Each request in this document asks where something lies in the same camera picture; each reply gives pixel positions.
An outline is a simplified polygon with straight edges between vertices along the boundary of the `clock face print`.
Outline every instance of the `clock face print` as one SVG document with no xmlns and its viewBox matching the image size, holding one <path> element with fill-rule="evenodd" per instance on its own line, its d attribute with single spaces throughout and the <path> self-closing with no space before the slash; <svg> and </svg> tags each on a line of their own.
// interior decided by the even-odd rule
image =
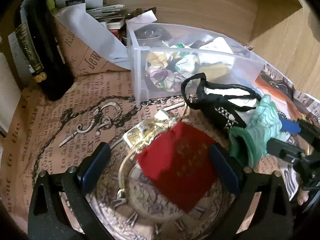
<svg viewBox="0 0 320 240">
<path fill-rule="evenodd" d="M 124 143 L 112 150 L 96 190 L 87 196 L 92 209 L 115 239 L 191 240 L 202 239 L 212 232 L 214 222 L 230 205 L 230 195 L 218 180 L 186 214 L 152 185 L 133 158 L 124 168 L 124 201 L 117 199 L 117 192 L 118 171 L 126 154 Z"/>
</svg>

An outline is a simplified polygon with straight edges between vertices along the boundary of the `red pouch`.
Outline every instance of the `red pouch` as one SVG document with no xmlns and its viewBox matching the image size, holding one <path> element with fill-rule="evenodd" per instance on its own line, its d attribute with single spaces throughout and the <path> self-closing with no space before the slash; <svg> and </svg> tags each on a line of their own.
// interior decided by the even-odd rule
<svg viewBox="0 0 320 240">
<path fill-rule="evenodd" d="M 204 132 L 178 122 L 136 158 L 153 185 L 188 213 L 217 177 L 209 159 L 209 147 L 213 143 Z"/>
</svg>

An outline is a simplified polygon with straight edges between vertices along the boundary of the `black pouch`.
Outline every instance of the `black pouch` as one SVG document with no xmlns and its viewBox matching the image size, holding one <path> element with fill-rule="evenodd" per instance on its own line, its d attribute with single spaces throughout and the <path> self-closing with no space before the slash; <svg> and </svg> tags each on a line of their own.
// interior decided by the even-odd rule
<svg viewBox="0 0 320 240">
<path fill-rule="evenodd" d="M 199 86 L 196 91 L 197 100 L 193 103 L 190 102 L 186 95 L 186 85 L 189 81 L 194 79 L 200 79 Z M 249 95 L 233 96 L 233 95 L 219 95 L 219 94 L 206 94 L 204 88 L 209 89 L 241 89 L 249 92 Z M 181 84 L 182 96 L 187 105 L 195 110 L 201 110 L 204 116 L 207 117 L 210 122 L 217 128 L 228 131 L 232 126 L 239 126 L 245 128 L 247 125 L 242 118 L 237 114 L 239 112 L 247 112 L 255 107 L 250 106 L 238 106 L 229 99 L 257 99 L 261 100 L 261 96 L 249 87 L 245 87 L 237 84 L 223 85 L 207 82 L 207 78 L 204 73 L 195 74 L 190 78 L 187 78 Z"/>
</svg>

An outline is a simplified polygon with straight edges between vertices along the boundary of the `blue object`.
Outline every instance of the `blue object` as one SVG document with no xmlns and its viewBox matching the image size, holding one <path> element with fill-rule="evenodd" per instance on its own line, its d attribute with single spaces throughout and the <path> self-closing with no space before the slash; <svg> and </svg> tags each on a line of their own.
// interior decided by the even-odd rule
<svg viewBox="0 0 320 240">
<path fill-rule="evenodd" d="M 96 187 L 98 179 L 111 157 L 110 145 L 100 143 L 91 156 L 94 157 L 94 160 L 82 177 L 81 192 L 83 194 L 92 192 Z"/>
<path fill-rule="evenodd" d="M 226 186 L 230 193 L 238 196 L 240 194 L 239 177 L 233 171 L 226 159 L 228 158 L 228 154 L 223 153 L 221 150 L 224 149 L 220 149 L 217 145 L 218 144 L 212 144 L 209 147 L 210 161 L 215 167 L 221 183 Z"/>
<path fill-rule="evenodd" d="M 297 122 L 293 122 L 282 117 L 279 117 L 279 120 L 282 123 L 282 131 L 287 131 L 291 134 L 297 134 L 301 132 L 301 127 Z"/>
</svg>

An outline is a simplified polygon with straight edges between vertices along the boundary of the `green scrunchie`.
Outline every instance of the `green scrunchie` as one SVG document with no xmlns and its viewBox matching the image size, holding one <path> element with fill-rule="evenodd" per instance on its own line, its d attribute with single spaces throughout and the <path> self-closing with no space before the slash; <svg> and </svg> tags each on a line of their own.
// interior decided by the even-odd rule
<svg viewBox="0 0 320 240">
<path fill-rule="evenodd" d="M 243 167 L 254 169 L 259 160 L 268 154 L 267 142 L 270 138 L 285 140 L 285 133 L 280 132 L 281 127 L 275 103 L 271 102 L 270 95 L 264 95 L 246 128 L 230 128 L 230 156 L 235 157 Z"/>
</svg>

